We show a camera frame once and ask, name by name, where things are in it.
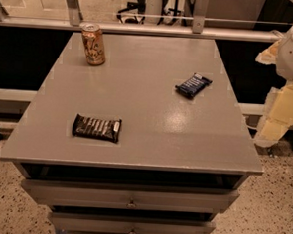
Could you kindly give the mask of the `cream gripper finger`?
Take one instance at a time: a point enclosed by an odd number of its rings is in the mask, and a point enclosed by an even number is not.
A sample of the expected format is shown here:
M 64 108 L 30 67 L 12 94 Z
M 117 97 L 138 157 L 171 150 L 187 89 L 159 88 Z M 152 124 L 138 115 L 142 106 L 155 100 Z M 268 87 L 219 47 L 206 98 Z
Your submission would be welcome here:
M 278 48 L 280 41 L 274 42 L 271 46 L 258 54 L 255 61 L 261 64 L 276 65 L 276 57 L 278 56 Z
M 257 123 L 253 141 L 259 147 L 275 145 L 293 125 L 293 82 L 281 89 L 271 88 L 265 100 L 263 115 Z

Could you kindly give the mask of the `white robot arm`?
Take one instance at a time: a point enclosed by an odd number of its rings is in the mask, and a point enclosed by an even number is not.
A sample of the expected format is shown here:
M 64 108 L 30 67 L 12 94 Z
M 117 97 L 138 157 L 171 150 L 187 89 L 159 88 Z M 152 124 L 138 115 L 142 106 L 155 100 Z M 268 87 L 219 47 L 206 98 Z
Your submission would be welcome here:
M 253 141 L 259 147 L 275 145 L 293 125 L 293 26 L 280 40 L 258 54 L 256 62 L 276 66 L 276 74 L 286 79 L 281 88 L 267 93 L 263 115 L 258 120 Z

